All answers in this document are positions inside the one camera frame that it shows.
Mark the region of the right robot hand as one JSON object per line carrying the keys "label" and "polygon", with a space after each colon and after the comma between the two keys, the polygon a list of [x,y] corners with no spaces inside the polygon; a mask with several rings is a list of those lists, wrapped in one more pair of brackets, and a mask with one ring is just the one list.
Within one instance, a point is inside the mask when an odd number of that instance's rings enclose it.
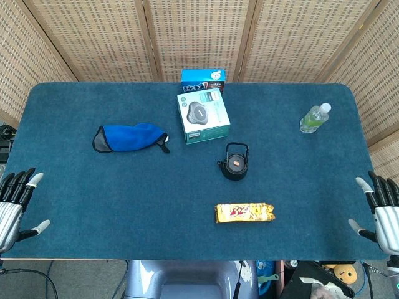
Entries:
{"label": "right robot hand", "polygon": [[349,219],[350,227],[359,236],[377,243],[380,249],[388,255],[398,255],[398,184],[388,178],[384,179],[369,171],[368,175],[373,185],[370,186],[363,178],[355,181],[362,189],[372,213],[375,231],[360,227],[353,219]]}

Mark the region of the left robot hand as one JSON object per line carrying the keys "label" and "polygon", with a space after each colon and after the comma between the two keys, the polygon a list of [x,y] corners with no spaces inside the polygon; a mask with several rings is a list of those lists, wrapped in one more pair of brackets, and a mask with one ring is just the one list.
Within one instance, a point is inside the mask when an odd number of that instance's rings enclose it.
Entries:
{"label": "left robot hand", "polygon": [[35,168],[10,173],[1,180],[1,253],[10,250],[16,242],[43,233],[50,225],[46,219],[39,225],[21,230],[21,219],[26,212],[32,194],[43,178],[43,173],[35,173]]}

